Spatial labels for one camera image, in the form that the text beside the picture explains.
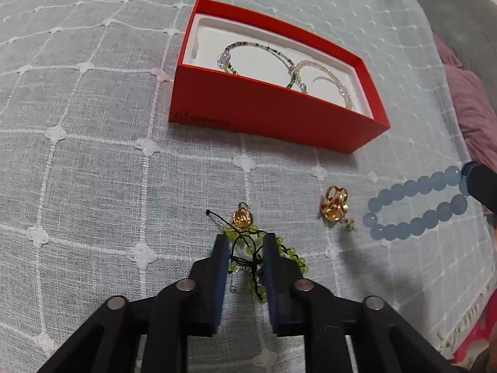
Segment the small gold stud earring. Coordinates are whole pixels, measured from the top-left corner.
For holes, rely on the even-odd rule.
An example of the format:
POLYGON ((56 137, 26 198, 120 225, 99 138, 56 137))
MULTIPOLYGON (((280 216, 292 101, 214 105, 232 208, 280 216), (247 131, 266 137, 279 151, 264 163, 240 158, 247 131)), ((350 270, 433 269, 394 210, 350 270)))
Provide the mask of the small gold stud earring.
POLYGON ((357 227, 355 225, 355 219, 344 219, 344 224, 349 232, 354 232, 357 230, 357 227))

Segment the white foam box insert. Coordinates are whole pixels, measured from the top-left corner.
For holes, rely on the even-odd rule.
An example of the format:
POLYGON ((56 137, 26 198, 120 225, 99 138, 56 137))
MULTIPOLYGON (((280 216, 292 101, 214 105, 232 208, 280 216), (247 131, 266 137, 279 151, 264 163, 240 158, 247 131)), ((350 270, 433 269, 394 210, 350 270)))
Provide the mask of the white foam box insert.
POLYGON ((252 25, 196 14, 182 63, 288 87, 372 117, 353 65, 252 25))

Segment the grey quilted pillow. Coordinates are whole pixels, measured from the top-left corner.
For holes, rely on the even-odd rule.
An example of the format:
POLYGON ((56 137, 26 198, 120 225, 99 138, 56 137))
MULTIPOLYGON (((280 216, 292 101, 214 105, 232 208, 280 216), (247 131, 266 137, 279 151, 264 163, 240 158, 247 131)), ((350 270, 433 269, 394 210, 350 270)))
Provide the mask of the grey quilted pillow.
POLYGON ((432 29, 490 86, 496 85, 496 4, 491 0, 417 0, 432 29))

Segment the pink pillow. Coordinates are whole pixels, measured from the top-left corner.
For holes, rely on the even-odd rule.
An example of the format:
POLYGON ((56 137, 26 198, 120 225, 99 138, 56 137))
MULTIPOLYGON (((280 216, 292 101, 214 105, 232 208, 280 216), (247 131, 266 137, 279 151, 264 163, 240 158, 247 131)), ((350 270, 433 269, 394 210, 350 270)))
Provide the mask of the pink pillow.
POLYGON ((484 85, 474 72, 463 67, 452 49, 436 34, 433 38, 469 154, 472 160, 496 171, 496 113, 484 85))

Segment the red jewelry box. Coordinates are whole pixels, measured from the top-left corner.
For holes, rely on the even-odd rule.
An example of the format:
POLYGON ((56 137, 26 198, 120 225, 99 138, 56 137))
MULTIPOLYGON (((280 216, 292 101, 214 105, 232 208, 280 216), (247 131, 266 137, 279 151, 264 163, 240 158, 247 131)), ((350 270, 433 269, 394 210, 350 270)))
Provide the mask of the red jewelry box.
POLYGON ((287 22, 197 0, 168 118, 352 153, 390 123, 364 61, 287 22))

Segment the grey checked bedspread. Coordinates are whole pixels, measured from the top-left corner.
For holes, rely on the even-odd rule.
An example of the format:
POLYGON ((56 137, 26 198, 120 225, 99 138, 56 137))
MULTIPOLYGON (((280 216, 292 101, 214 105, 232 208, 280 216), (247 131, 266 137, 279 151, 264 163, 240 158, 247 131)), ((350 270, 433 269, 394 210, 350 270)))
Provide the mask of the grey checked bedspread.
POLYGON ((352 155, 168 123, 195 0, 1 0, 1 369, 35 372, 108 298, 135 301, 211 250, 246 201, 336 295, 383 297, 449 354, 495 287, 471 203, 420 237, 376 242, 318 214, 331 184, 361 218, 376 192, 468 160, 415 0, 217 0, 363 58, 391 129, 352 155))

